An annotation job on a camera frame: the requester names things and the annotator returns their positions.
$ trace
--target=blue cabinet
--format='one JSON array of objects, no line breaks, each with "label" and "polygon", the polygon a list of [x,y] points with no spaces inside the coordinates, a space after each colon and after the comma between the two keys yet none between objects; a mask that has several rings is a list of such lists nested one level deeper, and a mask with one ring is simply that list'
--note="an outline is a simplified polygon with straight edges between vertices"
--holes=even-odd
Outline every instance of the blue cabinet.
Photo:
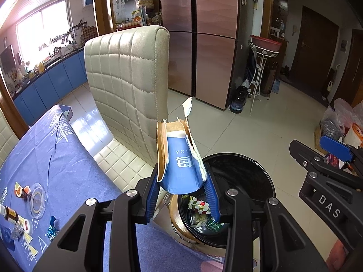
[{"label": "blue cabinet", "polygon": [[86,82],[86,75],[77,54],[63,61],[63,65],[73,89]]},{"label": "blue cabinet", "polygon": [[37,79],[34,86],[47,110],[59,102],[60,98],[50,81],[48,72]]},{"label": "blue cabinet", "polygon": [[70,84],[62,62],[48,70],[48,75],[59,99],[62,99],[68,93],[72,92],[72,85]]},{"label": "blue cabinet", "polygon": [[86,64],[85,64],[85,51],[82,50],[78,53],[79,61],[81,62],[83,71],[85,72],[85,81],[87,82]]},{"label": "blue cabinet", "polygon": [[27,125],[31,126],[35,122],[35,119],[32,116],[32,114],[30,113],[28,107],[25,105],[25,102],[21,95],[19,95],[14,100],[14,104],[15,104],[16,108],[18,109],[20,115],[24,119],[24,121],[27,123]]},{"label": "blue cabinet", "polygon": [[30,86],[21,93],[21,96],[35,120],[38,120],[47,111],[34,84],[30,84]]}]

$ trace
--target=pink refrigerator door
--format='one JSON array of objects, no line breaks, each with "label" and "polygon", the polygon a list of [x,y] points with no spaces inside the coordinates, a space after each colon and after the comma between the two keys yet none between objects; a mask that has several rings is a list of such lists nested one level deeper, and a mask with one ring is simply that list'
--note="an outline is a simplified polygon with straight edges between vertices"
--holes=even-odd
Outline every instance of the pink refrigerator door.
[{"label": "pink refrigerator door", "polygon": [[197,34],[196,97],[225,109],[235,39]]},{"label": "pink refrigerator door", "polygon": [[197,0],[197,32],[235,38],[237,14],[238,0]]},{"label": "pink refrigerator door", "polygon": [[191,32],[191,0],[161,0],[163,26],[170,31]]},{"label": "pink refrigerator door", "polygon": [[192,34],[170,32],[168,86],[192,94]]}]

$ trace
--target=kitchen counter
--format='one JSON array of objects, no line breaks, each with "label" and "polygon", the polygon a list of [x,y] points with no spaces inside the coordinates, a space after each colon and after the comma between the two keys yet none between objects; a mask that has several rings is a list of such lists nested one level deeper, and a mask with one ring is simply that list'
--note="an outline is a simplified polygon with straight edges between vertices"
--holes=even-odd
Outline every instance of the kitchen counter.
[{"label": "kitchen counter", "polygon": [[44,72],[23,82],[12,98],[25,122],[31,126],[66,95],[87,82],[84,49],[67,54]]},{"label": "kitchen counter", "polygon": [[75,51],[70,52],[69,54],[63,56],[62,58],[60,58],[59,60],[53,62],[51,65],[49,65],[43,72],[41,72],[39,75],[32,77],[31,79],[27,79],[25,80],[20,86],[22,87],[22,89],[17,92],[15,92],[15,94],[12,96],[13,101],[26,89],[28,88],[32,83],[34,83],[37,79],[39,79],[42,75],[46,74],[46,72],[48,72],[50,69],[52,69],[53,67],[55,67],[56,65],[62,63],[63,61],[65,61],[66,59],[70,58],[71,56],[83,51],[84,48],[80,48],[77,49]]}]

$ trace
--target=cardboard box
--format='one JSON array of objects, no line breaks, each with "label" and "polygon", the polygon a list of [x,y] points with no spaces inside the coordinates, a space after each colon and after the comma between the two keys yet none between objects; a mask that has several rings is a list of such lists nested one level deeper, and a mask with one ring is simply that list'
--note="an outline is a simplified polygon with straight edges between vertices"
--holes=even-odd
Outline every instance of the cardboard box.
[{"label": "cardboard box", "polygon": [[185,120],[157,123],[157,182],[171,194],[189,194],[206,181],[206,168],[190,133],[192,98],[183,103]]},{"label": "cardboard box", "polygon": [[328,154],[328,151],[324,150],[320,146],[320,138],[322,136],[320,124],[316,127],[314,132],[314,147],[319,150],[324,156]]}]

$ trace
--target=tufted chair back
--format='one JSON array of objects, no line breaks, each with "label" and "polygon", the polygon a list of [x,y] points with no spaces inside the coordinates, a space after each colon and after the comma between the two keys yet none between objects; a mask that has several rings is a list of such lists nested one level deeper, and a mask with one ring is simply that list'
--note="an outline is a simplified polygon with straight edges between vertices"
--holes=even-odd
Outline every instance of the tufted chair back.
[{"label": "tufted chair back", "polygon": [[114,137],[150,165],[157,162],[157,121],[167,119],[169,32],[136,27],[87,41],[93,98]]},{"label": "tufted chair back", "polygon": [[0,109],[0,167],[18,142],[19,139]]}]

